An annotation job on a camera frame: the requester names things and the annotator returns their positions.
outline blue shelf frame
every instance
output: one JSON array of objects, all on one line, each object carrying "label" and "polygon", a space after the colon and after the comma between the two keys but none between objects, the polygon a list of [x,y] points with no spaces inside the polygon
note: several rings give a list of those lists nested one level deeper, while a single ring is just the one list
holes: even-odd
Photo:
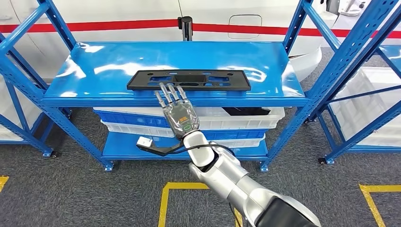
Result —
[{"label": "blue shelf frame", "polygon": [[[372,1],[366,8],[365,13],[354,26],[354,29],[348,34],[344,42],[340,42],[325,25],[317,12],[312,8],[312,0],[301,0],[295,10],[293,19],[290,23],[288,32],[283,41],[283,48],[288,54],[293,46],[294,40],[298,35],[305,17],[308,15],[315,23],[323,37],[327,40],[330,47],[335,51],[333,58],[324,69],[322,75],[318,78],[313,87],[307,92],[303,98],[273,98],[269,103],[279,106],[280,103],[285,105],[298,106],[298,110],[292,117],[288,125],[285,127],[279,138],[274,142],[270,151],[264,157],[261,163],[261,169],[267,169],[267,165],[274,157],[283,149],[289,139],[295,134],[297,129],[303,124],[313,111],[315,111],[322,100],[329,96],[330,91],[335,87],[342,78],[346,68],[352,62],[352,59],[362,49],[369,37],[374,33],[379,24],[390,12],[390,9],[397,3],[397,0],[377,0]],[[138,103],[126,99],[110,98],[104,100],[74,100],[67,98],[59,98],[54,103],[44,98],[44,90],[38,88],[24,74],[7,59],[4,55],[11,50],[13,44],[32,26],[37,19],[45,13],[51,20],[55,29],[70,49],[77,44],[76,40],[69,31],[67,25],[63,21],[61,15],[53,4],[52,0],[38,0],[39,7],[22,22],[1,44],[0,44],[0,73],[12,85],[16,86],[31,101],[33,101],[42,111],[49,116],[57,125],[59,125],[67,134],[75,139],[83,148],[85,148],[97,161],[99,161],[106,171],[113,168],[110,159],[104,157],[102,152],[96,148],[63,114],[60,106],[102,106],[119,105],[124,101],[124,106],[136,106]]]},{"label": "blue shelf frame", "polygon": [[[341,89],[346,85],[349,79],[351,79],[354,74],[359,70],[359,68],[363,65],[364,62],[370,59],[373,54],[380,55],[384,61],[388,63],[390,68],[394,70],[394,72],[401,78],[401,60],[399,57],[401,52],[401,45],[383,45],[381,43],[387,38],[390,32],[400,23],[401,21],[401,6],[399,6],[393,14],[389,17],[389,19],[383,24],[382,28],[378,31],[378,33],[373,37],[372,41],[369,42],[366,47],[361,51],[359,56],[355,59],[355,61],[349,66],[349,68],[344,72],[344,74],[340,77],[340,79],[335,83],[335,85],[331,88],[330,92],[324,97],[324,99],[318,104],[318,107],[312,112],[309,116],[308,121],[314,121],[315,118],[319,119],[319,122],[322,126],[324,134],[329,142],[331,147],[331,153],[325,155],[325,157],[321,160],[328,164],[333,164],[334,160],[344,154],[344,153],[398,153],[401,152],[401,147],[394,146],[375,146],[375,145],[358,145],[360,141],[364,138],[372,134],[375,130],[379,129],[399,114],[401,114],[401,101],[396,103],[393,107],[382,113],[378,116],[374,121],[365,126],[361,131],[356,133],[354,136],[349,138],[348,140],[344,139],[342,135],[340,125],[337,121],[336,116],[334,115],[332,109],[329,104],[332,102],[338,102],[341,100],[346,100],[350,98],[356,98],[361,96],[367,96],[372,94],[377,94],[385,91],[400,89],[401,86],[393,86],[384,89],[364,92],[357,95],[352,95],[343,98],[335,99],[335,96]],[[323,111],[327,110],[331,120],[333,121],[337,133],[340,135],[341,142],[339,145],[336,145],[326,122],[322,117]]]},{"label": "blue shelf frame", "polygon": [[[33,16],[31,15],[31,18],[39,18],[38,13],[43,11],[44,8],[43,6],[39,7],[37,10],[33,12]],[[14,42],[17,41],[18,38],[20,38],[22,35],[20,34],[14,34]],[[6,40],[6,37],[3,36],[2,33],[0,33],[0,44],[3,43],[3,41]],[[36,85],[36,87],[41,90],[42,93],[45,93],[47,88],[49,87],[45,81],[37,74],[37,72],[32,68],[32,66],[22,57],[22,55],[14,48],[11,47],[8,49],[7,54],[24,70],[24,72],[31,78],[32,82]],[[44,157],[50,157],[53,149],[48,147],[45,144],[46,138],[49,135],[54,122],[49,121],[44,128],[42,134],[40,135],[40,138],[36,138],[34,134],[36,133],[36,130],[38,126],[41,124],[42,120],[45,118],[45,114],[41,113],[37,120],[35,121],[34,125],[30,129],[28,126],[28,123],[26,122],[26,118],[24,115],[24,111],[22,109],[22,106],[19,102],[19,98],[16,94],[15,88],[12,83],[10,83],[7,80],[7,77],[4,77],[4,82],[6,84],[7,90],[10,94],[12,103],[15,107],[15,110],[17,112],[19,121],[21,122],[22,128],[19,126],[15,125],[13,122],[8,120],[6,117],[0,114],[0,124],[3,125],[5,128],[8,130],[12,131],[14,134],[18,135],[19,137],[22,138],[21,141],[15,141],[15,140],[0,140],[0,144],[10,144],[10,145],[17,145],[17,144],[28,144],[32,145],[33,147],[37,148],[42,152],[42,155]],[[71,110],[65,109],[65,108],[60,108],[60,110],[67,116],[70,117],[71,115]]]}]

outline blue shelf top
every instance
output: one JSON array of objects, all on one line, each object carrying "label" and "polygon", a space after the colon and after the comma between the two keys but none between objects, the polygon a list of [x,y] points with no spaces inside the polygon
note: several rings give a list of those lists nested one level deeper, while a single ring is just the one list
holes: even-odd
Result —
[{"label": "blue shelf top", "polygon": [[381,45],[379,54],[401,78],[401,45]]},{"label": "blue shelf top", "polygon": [[[103,150],[103,158],[123,160],[123,159],[189,159],[188,152],[183,152],[176,155],[167,155],[165,157],[158,156],[143,150],[136,146],[136,142],[140,136],[153,139],[156,146],[167,147],[178,143],[175,138],[167,137],[152,137],[137,134],[128,134],[120,132],[109,132],[105,148]],[[266,158],[267,147],[266,142],[262,140],[259,147],[254,148],[234,148],[237,157],[242,157],[242,160]]]},{"label": "blue shelf top", "polygon": [[153,91],[131,91],[126,85],[139,70],[173,69],[246,73],[250,91],[188,91],[195,106],[302,106],[307,101],[279,42],[77,43],[43,101],[53,106],[158,106]]}]

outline blue plastic crate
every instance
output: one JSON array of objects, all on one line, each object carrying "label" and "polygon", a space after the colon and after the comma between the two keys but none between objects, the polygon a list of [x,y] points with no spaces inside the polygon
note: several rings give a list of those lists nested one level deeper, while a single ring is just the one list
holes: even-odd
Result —
[{"label": "blue plastic crate", "polygon": [[267,129],[202,130],[207,140],[260,139],[264,137],[266,131]]},{"label": "blue plastic crate", "polygon": [[100,116],[100,119],[102,119],[102,121],[104,122],[170,128],[165,117],[161,116],[143,115],[135,113],[130,114],[130,113],[101,111],[101,110],[93,110],[93,112],[98,114]]}]

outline lower shelf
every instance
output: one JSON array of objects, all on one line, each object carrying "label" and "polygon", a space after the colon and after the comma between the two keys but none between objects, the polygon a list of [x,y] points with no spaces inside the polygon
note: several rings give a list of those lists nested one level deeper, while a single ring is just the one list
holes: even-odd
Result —
[{"label": "lower shelf", "polygon": [[[103,150],[102,158],[107,160],[189,160],[188,152],[183,152],[176,155],[158,156],[149,152],[140,150],[136,146],[138,138],[143,135],[127,134],[120,132],[110,132],[105,148]],[[167,147],[178,143],[175,138],[166,137],[151,137],[157,146]],[[239,160],[266,160],[267,159],[267,146],[266,142],[262,140],[258,147],[254,148],[233,148],[235,156]]]}]

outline white storage bin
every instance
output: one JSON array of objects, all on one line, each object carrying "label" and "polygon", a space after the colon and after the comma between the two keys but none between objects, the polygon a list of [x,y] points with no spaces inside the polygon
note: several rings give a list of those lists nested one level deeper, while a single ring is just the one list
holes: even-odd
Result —
[{"label": "white storage bin", "polygon": [[[159,137],[174,137],[174,133],[171,129],[168,128],[159,128],[159,127],[149,127],[149,126],[141,126],[141,125],[133,125],[133,124],[121,124],[121,123],[110,123],[103,122],[104,125],[107,126],[109,131],[113,132],[123,132],[130,134],[141,134],[148,136],[159,136]],[[237,139],[237,140],[213,140],[218,144],[227,146],[229,148],[252,148],[258,147],[259,143],[265,139],[257,138],[257,139]]]},{"label": "white storage bin", "polygon": [[258,147],[260,142],[265,137],[260,139],[241,139],[241,140],[214,140],[216,143],[229,148],[254,148]]},{"label": "white storage bin", "polygon": [[[362,67],[337,94],[336,98],[401,85],[390,68]],[[393,90],[331,103],[344,138],[348,140],[401,99]],[[360,145],[401,146],[401,116],[388,122],[361,141]]]},{"label": "white storage bin", "polygon": [[[0,76],[0,89],[0,102],[2,106],[0,109],[0,114],[22,128],[22,124],[19,121],[17,111],[15,110],[14,104],[2,76]],[[15,90],[24,112],[26,122],[31,129],[42,111],[28,98],[26,98],[25,95],[23,95],[18,89]],[[0,125],[0,140],[22,141],[22,138]]]},{"label": "white storage bin", "polygon": [[[270,109],[269,115],[230,116],[221,107],[196,107],[201,130],[219,129],[272,129],[284,116],[283,107],[265,107]],[[142,114],[148,116],[164,116],[160,107],[94,107],[94,110]]]},{"label": "white storage bin", "polygon": [[135,124],[121,124],[121,123],[112,123],[104,121],[100,122],[106,125],[109,131],[129,133],[129,134],[140,134],[147,136],[160,136],[160,137],[170,137],[170,138],[174,137],[173,131],[169,128],[142,126]]}]

